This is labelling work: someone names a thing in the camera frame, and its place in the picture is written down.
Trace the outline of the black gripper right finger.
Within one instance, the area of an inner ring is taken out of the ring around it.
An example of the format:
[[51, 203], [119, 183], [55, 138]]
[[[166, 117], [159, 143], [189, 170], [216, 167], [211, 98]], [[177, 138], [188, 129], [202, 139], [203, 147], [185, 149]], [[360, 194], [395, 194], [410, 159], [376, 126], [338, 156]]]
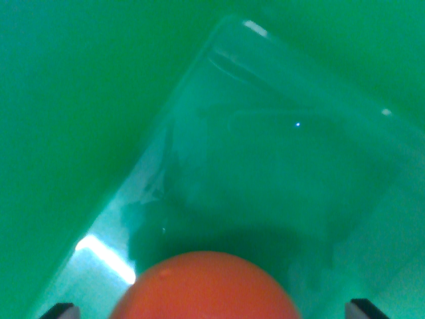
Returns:
[[345, 304], [345, 319], [388, 319], [388, 316], [367, 298], [354, 298]]

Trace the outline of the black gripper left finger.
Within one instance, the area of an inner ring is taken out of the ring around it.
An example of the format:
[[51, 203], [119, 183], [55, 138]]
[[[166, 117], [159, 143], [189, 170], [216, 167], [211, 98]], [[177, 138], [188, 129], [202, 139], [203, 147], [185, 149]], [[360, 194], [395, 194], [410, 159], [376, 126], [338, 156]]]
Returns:
[[73, 303], [57, 303], [47, 310], [40, 319], [80, 319], [80, 309]]

